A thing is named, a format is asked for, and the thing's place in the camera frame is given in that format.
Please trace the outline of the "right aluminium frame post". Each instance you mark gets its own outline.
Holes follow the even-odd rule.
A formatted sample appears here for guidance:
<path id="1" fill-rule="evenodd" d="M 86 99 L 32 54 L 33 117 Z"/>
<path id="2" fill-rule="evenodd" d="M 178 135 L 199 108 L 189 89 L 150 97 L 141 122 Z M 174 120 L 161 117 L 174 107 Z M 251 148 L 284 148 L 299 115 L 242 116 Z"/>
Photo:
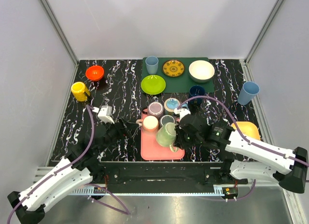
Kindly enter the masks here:
<path id="1" fill-rule="evenodd" d="M 264 36 L 266 35 L 268 29 L 270 28 L 271 24 L 273 23 L 274 19 L 276 18 L 278 12 L 280 11 L 282 5 L 284 4 L 285 0 L 276 0 L 273 8 L 271 9 L 266 21 L 264 22 L 257 38 L 255 39 L 251 49 L 249 50 L 247 56 L 244 59 L 245 64 L 248 64 L 252 59 L 254 53 L 258 49 L 260 43 L 262 42 Z"/>

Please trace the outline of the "dark green mat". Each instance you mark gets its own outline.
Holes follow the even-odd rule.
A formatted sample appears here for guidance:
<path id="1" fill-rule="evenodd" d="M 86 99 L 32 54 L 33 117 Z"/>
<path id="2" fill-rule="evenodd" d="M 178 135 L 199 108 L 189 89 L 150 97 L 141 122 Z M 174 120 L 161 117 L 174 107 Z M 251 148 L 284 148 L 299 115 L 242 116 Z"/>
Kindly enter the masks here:
<path id="1" fill-rule="evenodd" d="M 166 76 L 163 71 L 162 71 L 162 67 L 163 64 L 166 61 L 169 60 L 178 60 L 180 62 L 182 62 L 185 66 L 185 71 L 184 73 L 179 76 L 179 77 L 169 77 Z M 142 80 L 146 77 L 149 76 L 150 74 L 147 72 L 146 69 L 146 64 L 145 64 L 145 60 L 146 58 L 143 58 L 142 60 Z M 158 70 L 157 70 L 157 74 L 161 76 L 165 81 L 166 81 L 166 88 L 162 93 L 188 93 L 190 88 L 194 85 L 200 85 L 205 89 L 206 93 L 213 93 L 214 92 L 214 83 L 213 80 L 210 80 L 206 83 L 197 83 L 195 81 L 193 81 L 189 75 L 189 65 L 196 61 L 196 60 L 205 60 L 205 61 L 209 61 L 209 59 L 207 57 L 160 57 L 158 62 Z"/>

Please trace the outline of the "light green mug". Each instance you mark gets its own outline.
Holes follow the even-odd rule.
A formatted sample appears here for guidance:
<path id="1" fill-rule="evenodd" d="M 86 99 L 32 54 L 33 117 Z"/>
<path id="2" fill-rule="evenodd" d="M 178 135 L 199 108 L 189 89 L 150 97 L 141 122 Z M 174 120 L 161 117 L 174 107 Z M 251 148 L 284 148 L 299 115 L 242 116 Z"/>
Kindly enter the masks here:
<path id="1" fill-rule="evenodd" d="M 178 147 L 174 145 L 176 140 L 176 124 L 169 122 L 164 124 L 156 134 L 156 142 L 162 146 L 169 148 L 172 152 L 177 152 Z"/>

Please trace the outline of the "purple mug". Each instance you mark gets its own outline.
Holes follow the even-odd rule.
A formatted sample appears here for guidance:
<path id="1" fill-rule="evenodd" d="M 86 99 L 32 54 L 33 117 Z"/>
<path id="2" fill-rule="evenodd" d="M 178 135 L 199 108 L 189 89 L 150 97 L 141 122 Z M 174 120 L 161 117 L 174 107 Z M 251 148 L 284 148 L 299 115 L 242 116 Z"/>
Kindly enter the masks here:
<path id="1" fill-rule="evenodd" d="M 160 118 L 164 115 L 164 107 L 159 102 L 152 102 L 149 104 L 147 108 L 148 115 L 155 116 L 156 118 Z"/>

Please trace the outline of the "blue cup on mat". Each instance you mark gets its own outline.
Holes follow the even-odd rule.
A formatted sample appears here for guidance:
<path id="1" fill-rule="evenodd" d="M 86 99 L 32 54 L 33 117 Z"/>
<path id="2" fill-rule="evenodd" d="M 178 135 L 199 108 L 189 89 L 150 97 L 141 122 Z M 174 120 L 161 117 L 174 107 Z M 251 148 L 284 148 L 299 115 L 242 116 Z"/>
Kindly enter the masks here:
<path id="1" fill-rule="evenodd" d="M 157 74 L 158 62 L 159 62 L 159 60 L 155 56 L 149 56 L 149 57 L 146 58 L 146 60 L 145 60 L 146 69 L 147 69 L 147 72 L 150 75 Z"/>

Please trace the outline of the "yellow orange bowl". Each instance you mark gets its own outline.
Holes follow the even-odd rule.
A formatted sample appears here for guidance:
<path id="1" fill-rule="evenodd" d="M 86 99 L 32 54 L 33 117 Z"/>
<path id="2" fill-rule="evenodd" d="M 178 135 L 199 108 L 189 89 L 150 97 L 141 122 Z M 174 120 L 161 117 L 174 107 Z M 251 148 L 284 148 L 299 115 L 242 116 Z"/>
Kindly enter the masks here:
<path id="1" fill-rule="evenodd" d="M 258 128 L 254 123 L 249 121 L 236 121 L 236 124 L 243 135 L 256 140 L 261 140 Z"/>

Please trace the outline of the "navy blue mug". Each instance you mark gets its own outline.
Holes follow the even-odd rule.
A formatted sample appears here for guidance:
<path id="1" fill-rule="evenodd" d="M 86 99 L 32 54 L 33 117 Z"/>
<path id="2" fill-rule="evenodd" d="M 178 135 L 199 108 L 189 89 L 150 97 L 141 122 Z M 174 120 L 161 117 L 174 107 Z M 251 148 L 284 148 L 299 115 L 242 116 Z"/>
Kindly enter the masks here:
<path id="1" fill-rule="evenodd" d="M 189 90 L 189 98 L 196 97 L 196 96 L 204 96 L 205 95 L 205 89 L 200 85 L 194 85 Z M 193 100 L 190 100 L 188 103 L 193 105 L 201 105 L 203 102 L 203 98 L 196 98 Z"/>

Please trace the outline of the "front aluminium rail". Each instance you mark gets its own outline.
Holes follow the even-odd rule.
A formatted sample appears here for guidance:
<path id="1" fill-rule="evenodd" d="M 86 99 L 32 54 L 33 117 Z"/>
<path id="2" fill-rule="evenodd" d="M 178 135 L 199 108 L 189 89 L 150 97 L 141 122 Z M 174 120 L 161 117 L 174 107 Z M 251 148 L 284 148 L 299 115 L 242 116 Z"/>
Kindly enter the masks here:
<path id="1" fill-rule="evenodd" d="M 107 192 L 106 189 L 99 188 L 98 186 L 84 186 L 76 189 L 70 193 L 70 196 L 225 196 L 227 192 L 232 192 L 234 187 L 221 187 L 217 185 L 206 186 L 206 191 L 203 192 L 184 192 L 177 190 L 176 188 L 168 188 L 163 192 L 159 188 L 155 188 L 153 191 L 147 190 L 150 187 L 142 186 L 140 189 L 134 188 L 111 188 L 112 191 Z"/>

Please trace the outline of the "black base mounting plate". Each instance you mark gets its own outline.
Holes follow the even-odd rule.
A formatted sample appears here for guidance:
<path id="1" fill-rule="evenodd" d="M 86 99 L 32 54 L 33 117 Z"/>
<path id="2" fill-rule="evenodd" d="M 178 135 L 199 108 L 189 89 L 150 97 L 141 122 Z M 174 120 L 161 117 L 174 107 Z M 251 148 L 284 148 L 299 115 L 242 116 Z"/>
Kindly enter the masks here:
<path id="1" fill-rule="evenodd" d="M 127 181 L 192 181 L 206 184 L 235 184 L 225 163 L 216 162 L 102 162 L 94 183 Z"/>

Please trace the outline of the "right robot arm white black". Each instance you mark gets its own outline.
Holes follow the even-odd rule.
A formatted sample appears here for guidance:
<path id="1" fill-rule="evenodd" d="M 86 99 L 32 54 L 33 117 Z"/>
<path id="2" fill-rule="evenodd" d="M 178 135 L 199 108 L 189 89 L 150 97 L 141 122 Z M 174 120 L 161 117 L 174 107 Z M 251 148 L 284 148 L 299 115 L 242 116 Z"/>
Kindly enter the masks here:
<path id="1" fill-rule="evenodd" d="M 302 147 L 274 146 L 239 133 L 225 121 L 208 125 L 191 114 L 180 115 L 175 131 L 175 143 L 181 149 L 199 145 L 228 154 L 219 171 L 223 183 L 255 179 L 277 183 L 297 194 L 305 191 L 309 158 Z"/>

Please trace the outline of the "light blue mug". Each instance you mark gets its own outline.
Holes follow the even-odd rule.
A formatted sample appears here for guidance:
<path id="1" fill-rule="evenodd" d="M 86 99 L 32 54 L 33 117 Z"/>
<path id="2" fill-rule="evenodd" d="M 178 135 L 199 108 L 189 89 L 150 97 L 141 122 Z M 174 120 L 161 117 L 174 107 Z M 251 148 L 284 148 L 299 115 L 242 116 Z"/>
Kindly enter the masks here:
<path id="1" fill-rule="evenodd" d="M 168 98 L 164 102 L 164 114 L 173 115 L 174 110 L 181 104 L 181 102 L 176 98 Z"/>

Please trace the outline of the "left aluminium frame post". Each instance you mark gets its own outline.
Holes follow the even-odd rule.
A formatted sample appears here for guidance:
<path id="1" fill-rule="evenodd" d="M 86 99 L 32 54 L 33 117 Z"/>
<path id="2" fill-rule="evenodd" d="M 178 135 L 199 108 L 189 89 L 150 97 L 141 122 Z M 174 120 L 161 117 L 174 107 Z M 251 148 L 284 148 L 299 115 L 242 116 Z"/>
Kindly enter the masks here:
<path id="1" fill-rule="evenodd" d="M 72 60 L 72 62 L 74 63 L 74 65 L 78 65 L 79 60 L 76 56 L 76 54 L 73 51 L 73 48 L 71 47 L 64 31 L 62 30 L 59 21 L 56 18 L 56 15 L 49 3 L 48 0 L 39 0 L 40 4 L 42 5 L 48 19 L 50 20 L 53 28 L 55 29 L 58 37 L 60 38 L 64 48 L 66 49 L 70 59 Z"/>

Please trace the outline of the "aluminium frame post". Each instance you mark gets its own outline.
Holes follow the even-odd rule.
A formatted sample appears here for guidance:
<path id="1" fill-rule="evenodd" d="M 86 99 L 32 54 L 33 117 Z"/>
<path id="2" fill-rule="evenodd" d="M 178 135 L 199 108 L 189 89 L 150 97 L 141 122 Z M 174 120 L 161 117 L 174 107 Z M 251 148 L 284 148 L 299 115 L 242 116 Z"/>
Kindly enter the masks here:
<path id="1" fill-rule="evenodd" d="M 64 48 L 66 49 L 70 59 L 72 60 L 72 62 L 74 63 L 74 65 L 78 65 L 79 60 L 76 56 L 76 54 L 73 51 L 73 48 L 71 47 L 64 31 L 62 30 L 59 21 L 56 18 L 56 15 L 49 3 L 48 0 L 39 0 L 40 4 L 42 5 L 48 19 L 50 20 L 53 28 L 55 29 L 58 37 L 60 38 Z"/>
<path id="2" fill-rule="evenodd" d="M 276 18 L 278 12 L 280 11 L 282 5 L 284 4 L 285 0 L 276 0 L 273 8 L 271 9 L 266 21 L 264 22 L 257 38 L 255 39 L 251 49 L 249 50 L 247 56 L 244 59 L 245 64 L 248 64 L 252 59 L 254 53 L 258 49 L 260 43 L 262 42 L 264 36 L 266 35 L 268 29 L 270 28 L 271 24 L 273 23 L 274 19 Z"/>

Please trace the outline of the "red bowl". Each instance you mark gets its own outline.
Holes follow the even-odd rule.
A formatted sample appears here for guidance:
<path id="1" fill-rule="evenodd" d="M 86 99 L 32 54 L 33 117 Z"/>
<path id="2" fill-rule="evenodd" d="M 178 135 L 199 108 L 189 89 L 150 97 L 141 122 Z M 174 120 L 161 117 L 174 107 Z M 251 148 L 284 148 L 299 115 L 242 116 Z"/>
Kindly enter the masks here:
<path id="1" fill-rule="evenodd" d="M 104 76 L 104 68 L 98 65 L 91 66 L 86 70 L 85 75 L 91 81 L 100 81 Z"/>

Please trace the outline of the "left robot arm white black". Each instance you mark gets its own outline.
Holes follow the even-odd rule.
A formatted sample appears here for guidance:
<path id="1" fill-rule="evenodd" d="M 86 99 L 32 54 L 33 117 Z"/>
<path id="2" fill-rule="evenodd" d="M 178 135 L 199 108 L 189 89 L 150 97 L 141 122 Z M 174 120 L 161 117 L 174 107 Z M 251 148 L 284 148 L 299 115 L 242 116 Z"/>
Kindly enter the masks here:
<path id="1" fill-rule="evenodd" d="M 114 124 L 103 125 L 95 133 L 91 121 L 89 140 L 74 145 L 71 150 L 46 175 L 22 191 L 11 192 L 7 198 L 22 224 L 38 224 L 48 209 L 75 189 L 88 183 L 105 180 L 104 167 L 98 161 L 98 154 L 115 145 L 119 140 L 132 138 L 138 125 L 119 119 Z"/>

